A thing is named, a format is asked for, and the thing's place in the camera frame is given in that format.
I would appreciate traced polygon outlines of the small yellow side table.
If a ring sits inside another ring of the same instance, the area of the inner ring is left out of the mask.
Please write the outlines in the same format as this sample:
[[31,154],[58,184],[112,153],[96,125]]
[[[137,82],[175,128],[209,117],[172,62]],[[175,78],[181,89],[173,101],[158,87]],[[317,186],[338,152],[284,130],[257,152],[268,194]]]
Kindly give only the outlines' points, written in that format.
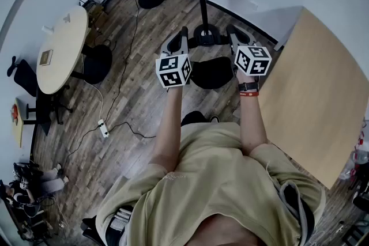
[[23,131],[23,125],[24,124],[23,124],[23,120],[22,120],[22,117],[21,117],[18,98],[15,98],[14,104],[16,104],[17,108],[18,108],[18,123],[15,124],[15,123],[12,122],[12,130],[13,130],[13,135],[14,135],[17,146],[19,148],[22,148],[22,131]]

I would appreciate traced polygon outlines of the person's black trouser leg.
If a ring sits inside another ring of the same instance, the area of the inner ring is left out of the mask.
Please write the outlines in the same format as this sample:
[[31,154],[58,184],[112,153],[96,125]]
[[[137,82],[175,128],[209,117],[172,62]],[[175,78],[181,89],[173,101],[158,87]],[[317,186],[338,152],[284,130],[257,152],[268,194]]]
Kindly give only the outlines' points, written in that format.
[[200,111],[193,111],[188,113],[181,122],[181,126],[193,123],[207,123],[208,120]]

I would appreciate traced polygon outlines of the square light wooden table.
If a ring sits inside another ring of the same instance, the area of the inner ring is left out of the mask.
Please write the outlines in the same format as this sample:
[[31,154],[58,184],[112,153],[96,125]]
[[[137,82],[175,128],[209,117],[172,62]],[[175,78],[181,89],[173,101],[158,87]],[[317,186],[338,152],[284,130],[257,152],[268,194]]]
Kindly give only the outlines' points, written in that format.
[[359,139],[368,101],[369,80],[351,53],[302,9],[259,93],[269,140],[331,188]]

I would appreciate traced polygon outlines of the black wristwatch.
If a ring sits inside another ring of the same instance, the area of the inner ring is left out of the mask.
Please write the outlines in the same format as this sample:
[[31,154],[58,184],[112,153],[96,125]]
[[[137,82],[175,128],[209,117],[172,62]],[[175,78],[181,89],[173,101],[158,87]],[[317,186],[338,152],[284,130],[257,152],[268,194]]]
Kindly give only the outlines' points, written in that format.
[[258,82],[244,82],[238,85],[239,92],[259,92]]

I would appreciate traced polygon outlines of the person's right forearm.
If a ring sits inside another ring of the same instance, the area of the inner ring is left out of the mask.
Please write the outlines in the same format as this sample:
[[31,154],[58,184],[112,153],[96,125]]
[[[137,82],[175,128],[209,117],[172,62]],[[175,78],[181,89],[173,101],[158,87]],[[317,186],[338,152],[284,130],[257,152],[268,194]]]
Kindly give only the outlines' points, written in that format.
[[[236,77],[239,84],[255,82],[255,77],[246,76],[240,70],[237,71]],[[245,156],[261,144],[268,143],[258,97],[240,96],[240,140]]]

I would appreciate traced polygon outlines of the person's left forearm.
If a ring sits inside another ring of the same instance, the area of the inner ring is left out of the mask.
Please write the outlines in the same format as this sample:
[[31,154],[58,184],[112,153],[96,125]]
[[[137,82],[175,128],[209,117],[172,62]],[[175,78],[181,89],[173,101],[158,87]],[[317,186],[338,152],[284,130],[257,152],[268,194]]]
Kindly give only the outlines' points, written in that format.
[[182,94],[182,86],[169,88],[150,160],[151,164],[161,165],[167,172],[174,171],[179,157]]

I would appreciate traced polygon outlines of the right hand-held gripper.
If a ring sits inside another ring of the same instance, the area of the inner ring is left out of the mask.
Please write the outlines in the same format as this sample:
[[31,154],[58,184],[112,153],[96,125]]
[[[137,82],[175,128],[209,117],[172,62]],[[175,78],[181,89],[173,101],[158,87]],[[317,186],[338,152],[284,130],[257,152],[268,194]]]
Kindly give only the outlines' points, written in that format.
[[227,35],[231,46],[231,55],[234,56],[234,65],[248,76],[267,75],[272,57],[266,47],[256,41],[248,31],[228,25]]

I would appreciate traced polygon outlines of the white power strip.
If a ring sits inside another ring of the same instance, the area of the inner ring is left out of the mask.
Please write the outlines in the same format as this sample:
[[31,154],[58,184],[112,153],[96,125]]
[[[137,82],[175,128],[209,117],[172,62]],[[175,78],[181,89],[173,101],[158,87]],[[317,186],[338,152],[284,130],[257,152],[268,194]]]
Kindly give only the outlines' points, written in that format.
[[102,136],[103,136],[104,138],[108,138],[108,137],[109,137],[110,132],[109,132],[109,130],[108,130],[108,128],[107,128],[107,126],[106,126],[105,121],[104,121],[103,119],[100,119],[100,120],[98,121],[98,125],[99,125],[99,129],[100,129],[100,131],[101,131]]

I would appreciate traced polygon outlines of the brown flat box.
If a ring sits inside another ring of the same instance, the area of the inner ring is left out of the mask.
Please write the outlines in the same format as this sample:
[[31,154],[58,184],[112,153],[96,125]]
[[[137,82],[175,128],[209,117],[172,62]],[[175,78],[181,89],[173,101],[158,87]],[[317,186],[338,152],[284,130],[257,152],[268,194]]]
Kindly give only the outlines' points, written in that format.
[[51,63],[53,50],[46,50],[41,53],[39,66],[47,66]]

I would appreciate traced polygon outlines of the black round stool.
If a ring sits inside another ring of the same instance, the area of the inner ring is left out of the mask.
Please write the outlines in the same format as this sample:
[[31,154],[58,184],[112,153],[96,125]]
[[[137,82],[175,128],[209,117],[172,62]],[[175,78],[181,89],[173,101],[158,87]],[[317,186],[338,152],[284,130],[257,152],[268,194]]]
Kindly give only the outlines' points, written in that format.
[[234,77],[232,63],[226,56],[193,62],[190,79],[202,89],[218,89]]

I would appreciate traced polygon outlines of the black office chair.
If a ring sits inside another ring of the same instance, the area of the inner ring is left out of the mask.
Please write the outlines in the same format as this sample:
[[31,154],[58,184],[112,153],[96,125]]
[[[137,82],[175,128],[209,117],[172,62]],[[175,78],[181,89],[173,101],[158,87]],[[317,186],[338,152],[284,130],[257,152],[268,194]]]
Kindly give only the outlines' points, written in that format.
[[10,77],[14,70],[16,71],[14,74],[14,82],[20,85],[32,97],[36,97],[37,77],[28,62],[22,59],[20,62],[16,63],[16,57],[13,56],[12,64],[7,70],[7,76]]
[[352,225],[341,241],[343,246],[369,246],[369,221]]

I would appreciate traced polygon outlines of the round wooden table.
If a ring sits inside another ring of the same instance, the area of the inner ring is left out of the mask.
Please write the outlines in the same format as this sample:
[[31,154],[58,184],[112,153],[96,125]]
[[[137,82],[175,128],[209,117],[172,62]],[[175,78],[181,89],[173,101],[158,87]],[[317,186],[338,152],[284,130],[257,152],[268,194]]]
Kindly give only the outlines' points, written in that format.
[[[63,18],[70,14],[70,23]],[[88,30],[88,14],[82,6],[75,6],[59,19],[52,34],[47,34],[40,47],[36,77],[40,90],[45,94],[53,94],[60,90],[70,77],[81,56]],[[53,50],[51,63],[39,66],[41,53]]]

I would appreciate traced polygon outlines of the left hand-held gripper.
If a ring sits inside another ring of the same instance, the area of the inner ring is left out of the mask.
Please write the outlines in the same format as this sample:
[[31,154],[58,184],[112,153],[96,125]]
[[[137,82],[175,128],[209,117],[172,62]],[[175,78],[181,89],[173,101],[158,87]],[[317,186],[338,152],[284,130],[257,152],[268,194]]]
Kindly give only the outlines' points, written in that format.
[[187,84],[191,71],[188,29],[182,27],[161,45],[156,74],[162,87],[168,89]]

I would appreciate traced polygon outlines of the brown cardboard boxes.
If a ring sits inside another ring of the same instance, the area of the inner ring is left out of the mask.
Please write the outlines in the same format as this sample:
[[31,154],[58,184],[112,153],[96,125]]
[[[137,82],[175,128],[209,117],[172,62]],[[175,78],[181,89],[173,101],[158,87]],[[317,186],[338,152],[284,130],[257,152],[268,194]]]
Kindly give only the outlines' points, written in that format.
[[86,6],[88,13],[88,30],[86,33],[86,44],[95,45],[98,38],[104,36],[103,27],[108,20],[108,14],[104,7],[98,3],[90,3]]

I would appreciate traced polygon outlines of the black round chair seat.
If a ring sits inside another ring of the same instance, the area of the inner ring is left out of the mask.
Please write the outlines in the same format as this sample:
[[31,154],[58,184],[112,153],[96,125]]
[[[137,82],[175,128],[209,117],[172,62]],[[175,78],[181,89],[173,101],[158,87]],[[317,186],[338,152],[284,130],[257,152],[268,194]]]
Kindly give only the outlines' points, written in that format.
[[82,49],[84,58],[84,79],[89,84],[102,82],[110,71],[112,65],[112,52],[104,44],[94,47],[84,45]]

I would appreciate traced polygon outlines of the person's beige shirt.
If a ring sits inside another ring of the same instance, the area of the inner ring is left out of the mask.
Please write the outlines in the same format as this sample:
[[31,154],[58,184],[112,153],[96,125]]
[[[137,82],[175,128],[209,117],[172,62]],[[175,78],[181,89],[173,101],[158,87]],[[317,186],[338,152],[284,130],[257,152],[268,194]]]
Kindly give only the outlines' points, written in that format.
[[116,230],[127,246],[185,246],[203,220],[221,214],[267,246],[298,246],[307,235],[302,211],[318,223],[324,189],[275,145],[248,156],[240,148],[236,123],[185,125],[174,171],[148,164],[110,189],[96,217],[103,243]]

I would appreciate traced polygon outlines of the clear plastic bottle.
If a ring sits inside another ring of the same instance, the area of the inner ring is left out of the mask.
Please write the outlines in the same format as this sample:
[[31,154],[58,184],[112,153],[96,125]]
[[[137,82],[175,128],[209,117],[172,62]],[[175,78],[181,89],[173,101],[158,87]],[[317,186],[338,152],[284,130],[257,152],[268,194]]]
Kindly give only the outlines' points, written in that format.
[[369,152],[365,150],[354,150],[349,156],[349,160],[339,175],[339,179],[348,180],[356,174],[360,165],[369,162]]

